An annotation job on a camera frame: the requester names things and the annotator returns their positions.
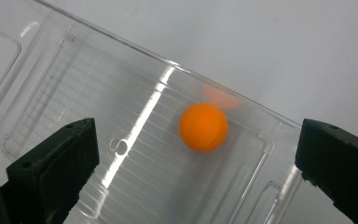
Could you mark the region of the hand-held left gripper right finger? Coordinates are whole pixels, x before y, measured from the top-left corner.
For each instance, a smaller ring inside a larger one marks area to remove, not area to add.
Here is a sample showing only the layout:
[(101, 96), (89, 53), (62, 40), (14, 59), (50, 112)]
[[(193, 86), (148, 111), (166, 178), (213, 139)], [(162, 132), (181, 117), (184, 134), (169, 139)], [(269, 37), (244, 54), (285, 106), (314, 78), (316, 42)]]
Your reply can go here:
[(335, 125), (304, 119), (295, 165), (302, 178), (358, 224), (358, 137)]

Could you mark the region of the clear plastic tray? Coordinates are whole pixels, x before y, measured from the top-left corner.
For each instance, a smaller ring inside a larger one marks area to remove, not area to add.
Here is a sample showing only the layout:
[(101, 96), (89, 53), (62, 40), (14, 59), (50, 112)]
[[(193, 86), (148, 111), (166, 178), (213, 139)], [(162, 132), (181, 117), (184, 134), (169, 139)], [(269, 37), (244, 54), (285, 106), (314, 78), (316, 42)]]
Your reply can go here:
[[(188, 147), (209, 103), (224, 143)], [(65, 224), (281, 224), (299, 182), (299, 126), (46, 0), (0, 0), (0, 161), (94, 118), (100, 163)]]

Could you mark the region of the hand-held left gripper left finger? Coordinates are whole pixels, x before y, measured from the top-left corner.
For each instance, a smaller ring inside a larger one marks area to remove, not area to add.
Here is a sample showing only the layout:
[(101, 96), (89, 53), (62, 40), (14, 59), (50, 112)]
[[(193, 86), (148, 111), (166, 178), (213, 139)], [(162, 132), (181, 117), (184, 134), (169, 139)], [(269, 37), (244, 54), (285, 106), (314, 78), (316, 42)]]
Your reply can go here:
[(100, 163), (95, 120), (69, 123), (7, 167), (14, 224), (62, 224)]

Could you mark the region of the orange ball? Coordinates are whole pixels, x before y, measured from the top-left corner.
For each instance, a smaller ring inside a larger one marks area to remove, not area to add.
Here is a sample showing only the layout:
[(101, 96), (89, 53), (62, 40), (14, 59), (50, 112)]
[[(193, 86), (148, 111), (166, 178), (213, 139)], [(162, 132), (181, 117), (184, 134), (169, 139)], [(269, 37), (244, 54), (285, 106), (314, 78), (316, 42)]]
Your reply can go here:
[(193, 150), (209, 152), (220, 147), (227, 138), (228, 122), (224, 112), (209, 103), (191, 105), (179, 121), (179, 134)]

